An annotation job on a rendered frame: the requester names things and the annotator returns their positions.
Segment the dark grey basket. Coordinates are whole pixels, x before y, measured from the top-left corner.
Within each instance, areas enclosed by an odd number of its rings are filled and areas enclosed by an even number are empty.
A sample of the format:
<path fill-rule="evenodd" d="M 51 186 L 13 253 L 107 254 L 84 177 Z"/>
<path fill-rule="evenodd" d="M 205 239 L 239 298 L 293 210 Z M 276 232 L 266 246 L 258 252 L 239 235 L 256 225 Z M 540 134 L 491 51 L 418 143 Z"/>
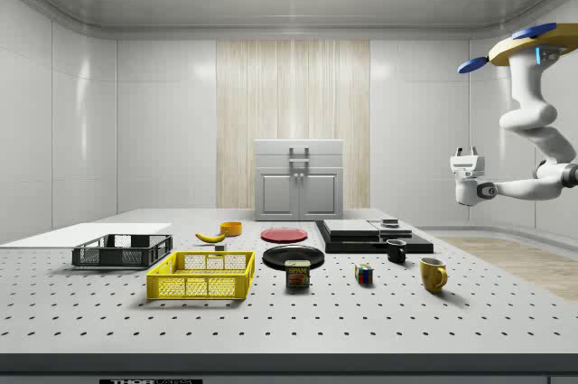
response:
<path fill-rule="evenodd" d="M 77 267 L 150 267 L 172 250 L 172 235 L 107 234 L 72 250 Z"/>

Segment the white cabinet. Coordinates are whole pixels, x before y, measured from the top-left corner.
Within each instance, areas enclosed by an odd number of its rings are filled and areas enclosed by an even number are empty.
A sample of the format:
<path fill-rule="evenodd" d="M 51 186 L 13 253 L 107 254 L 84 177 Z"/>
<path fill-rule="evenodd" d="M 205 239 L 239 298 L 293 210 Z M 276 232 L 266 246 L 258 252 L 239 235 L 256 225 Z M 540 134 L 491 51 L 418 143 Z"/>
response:
<path fill-rule="evenodd" d="M 343 217 L 341 139 L 256 139 L 255 218 Z"/>

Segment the drone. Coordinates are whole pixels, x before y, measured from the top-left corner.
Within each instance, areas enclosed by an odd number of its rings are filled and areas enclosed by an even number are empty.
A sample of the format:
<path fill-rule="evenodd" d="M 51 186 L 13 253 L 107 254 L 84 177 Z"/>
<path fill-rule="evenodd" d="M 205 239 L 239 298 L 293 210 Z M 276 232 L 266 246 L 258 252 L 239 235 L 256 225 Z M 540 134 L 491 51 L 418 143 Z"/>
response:
<path fill-rule="evenodd" d="M 487 56 L 464 62 L 458 72 L 472 72 L 488 62 L 494 66 L 508 66 L 509 56 L 514 52 L 544 45 L 561 48 L 562 55 L 578 49 L 578 23 L 545 23 L 520 30 L 498 42 Z"/>

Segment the black stove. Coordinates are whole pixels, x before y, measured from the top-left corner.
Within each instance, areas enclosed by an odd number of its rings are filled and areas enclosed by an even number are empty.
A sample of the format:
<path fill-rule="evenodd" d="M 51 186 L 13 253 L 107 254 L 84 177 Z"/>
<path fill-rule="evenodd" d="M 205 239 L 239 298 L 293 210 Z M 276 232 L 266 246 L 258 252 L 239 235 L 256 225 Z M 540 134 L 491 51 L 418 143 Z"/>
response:
<path fill-rule="evenodd" d="M 407 253 L 433 253 L 434 244 L 407 227 L 379 220 L 317 220 L 326 253 L 386 253 L 388 239 L 401 239 Z"/>

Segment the black plate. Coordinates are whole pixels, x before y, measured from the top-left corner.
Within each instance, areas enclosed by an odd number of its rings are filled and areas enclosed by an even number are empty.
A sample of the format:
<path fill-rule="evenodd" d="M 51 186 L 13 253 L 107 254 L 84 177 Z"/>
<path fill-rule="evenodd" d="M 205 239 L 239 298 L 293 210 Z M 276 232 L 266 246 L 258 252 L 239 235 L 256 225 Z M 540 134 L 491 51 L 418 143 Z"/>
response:
<path fill-rule="evenodd" d="M 299 245 L 273 247 L 263 253 L 263 261 L 274 269 L 284 270 L 288 260 L 308 260 L 314 269 L 324 263 L 324 254 L 317 248 Z"/>

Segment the yellow mug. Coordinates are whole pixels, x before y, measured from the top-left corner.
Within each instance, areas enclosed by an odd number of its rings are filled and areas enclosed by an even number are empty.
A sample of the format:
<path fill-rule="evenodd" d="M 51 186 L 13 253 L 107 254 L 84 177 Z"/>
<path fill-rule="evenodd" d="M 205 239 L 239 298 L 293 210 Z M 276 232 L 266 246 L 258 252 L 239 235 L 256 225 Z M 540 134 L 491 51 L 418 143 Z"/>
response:
<path fill-rule="evenodd" d="M 440 293 L 448 281 L 446 264 L 437 258 L 421 258 L 419 267 L 424 288 L 430 293 Z"/>

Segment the flat-sided can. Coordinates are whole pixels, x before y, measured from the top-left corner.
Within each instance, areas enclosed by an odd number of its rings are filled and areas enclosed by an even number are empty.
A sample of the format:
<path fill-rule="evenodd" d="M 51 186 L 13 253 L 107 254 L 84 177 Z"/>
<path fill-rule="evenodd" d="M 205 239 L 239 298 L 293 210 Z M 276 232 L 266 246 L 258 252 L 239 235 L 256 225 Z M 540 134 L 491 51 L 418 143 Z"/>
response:
<path fill-rule="evenodd" d="M 286 260 L 284 262 L 286 286 L 288 288 L 308 288 L 310 285 L 310 268 L 310 260 Z"/>

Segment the black mug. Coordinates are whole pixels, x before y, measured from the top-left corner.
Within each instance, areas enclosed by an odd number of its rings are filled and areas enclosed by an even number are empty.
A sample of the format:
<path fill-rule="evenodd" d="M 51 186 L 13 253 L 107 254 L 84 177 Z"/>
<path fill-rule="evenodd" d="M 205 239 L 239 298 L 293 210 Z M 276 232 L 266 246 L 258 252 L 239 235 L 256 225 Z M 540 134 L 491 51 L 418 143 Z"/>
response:
<path fill-rule="evenodd" d="M 388 260 L 392 263 L 404 264 L 406 262 L 406 242 L 402 239 L 388 239 L 386 243 Z"/>

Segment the white board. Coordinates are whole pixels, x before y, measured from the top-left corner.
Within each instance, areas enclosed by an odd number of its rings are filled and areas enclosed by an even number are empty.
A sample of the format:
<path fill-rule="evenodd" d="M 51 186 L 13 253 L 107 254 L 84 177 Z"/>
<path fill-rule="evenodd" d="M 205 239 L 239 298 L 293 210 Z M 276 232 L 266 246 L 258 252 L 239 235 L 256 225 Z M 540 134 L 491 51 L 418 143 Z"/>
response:
<path fill-rule="evenodd" d="M 0 248 L 73 248 L 107 234 L 155 234 L 171 223 L 80 223 L 0 245 Z"/>

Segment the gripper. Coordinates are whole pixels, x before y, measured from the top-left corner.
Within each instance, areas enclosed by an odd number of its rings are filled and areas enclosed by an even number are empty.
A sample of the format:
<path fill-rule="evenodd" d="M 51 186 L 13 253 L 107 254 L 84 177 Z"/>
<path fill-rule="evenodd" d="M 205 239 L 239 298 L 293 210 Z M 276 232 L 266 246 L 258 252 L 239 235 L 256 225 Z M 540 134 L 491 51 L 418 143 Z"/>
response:
<path fill-rule="evenodd" d="M 450 166 L 453 173 L 485 173 L 485 157 L 478 154 L 475 146 L 470 148 L 468 155 L 463 155 L 459 147 L 450 158 Z"/>

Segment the red plate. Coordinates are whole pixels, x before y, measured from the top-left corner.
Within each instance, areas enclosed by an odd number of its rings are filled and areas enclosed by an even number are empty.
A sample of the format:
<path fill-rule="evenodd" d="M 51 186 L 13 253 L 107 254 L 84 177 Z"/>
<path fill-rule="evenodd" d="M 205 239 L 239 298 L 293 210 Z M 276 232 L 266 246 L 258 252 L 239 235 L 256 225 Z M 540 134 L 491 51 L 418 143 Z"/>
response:
<path fill-rule="evenodd" d="M 261 239 L 274 243 L 295 243 L 308 238 L 306 231 L 296 228 L 266 229 L 260 234 Z"/>

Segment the yellow basket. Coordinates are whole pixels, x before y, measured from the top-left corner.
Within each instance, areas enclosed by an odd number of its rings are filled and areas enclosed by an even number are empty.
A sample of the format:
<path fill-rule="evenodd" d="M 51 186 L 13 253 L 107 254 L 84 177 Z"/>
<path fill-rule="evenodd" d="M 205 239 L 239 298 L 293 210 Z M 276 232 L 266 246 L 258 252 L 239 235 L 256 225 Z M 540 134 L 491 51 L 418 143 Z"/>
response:
<path fill-rule="evenodd" d="M 252 251 L 177 251 L 146 274 L 149 299 L 244 299 L 255 272 Z"/>

